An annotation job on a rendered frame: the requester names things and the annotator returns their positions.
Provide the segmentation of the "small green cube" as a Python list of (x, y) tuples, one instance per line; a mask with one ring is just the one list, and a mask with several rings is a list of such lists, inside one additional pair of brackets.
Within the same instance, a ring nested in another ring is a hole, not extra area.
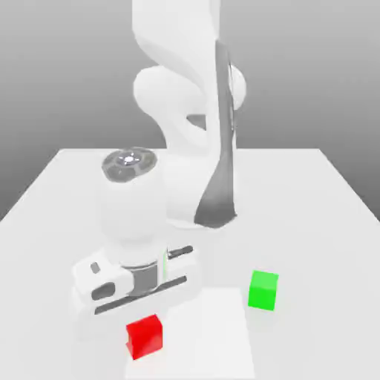
[(278, 274), (254, 270), (249, 285), (248, 306), (273, 311), (278, 287)]

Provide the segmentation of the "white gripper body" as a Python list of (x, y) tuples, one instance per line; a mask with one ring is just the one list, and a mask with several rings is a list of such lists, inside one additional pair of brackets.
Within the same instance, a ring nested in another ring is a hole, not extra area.
[(86, 257), (72, 268), (74, 335), (109, 334), (194, 297), (200, 288), (197, 257), (158, 257), (122, 265), (107, 257)]

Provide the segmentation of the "small red cube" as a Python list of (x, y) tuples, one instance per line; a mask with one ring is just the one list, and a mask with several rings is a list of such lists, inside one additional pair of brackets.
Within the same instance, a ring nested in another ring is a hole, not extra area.
[(127, 324), (126, 347), (133, 360), (150, 355), (163, 348), (163, 326), (157, 314)]

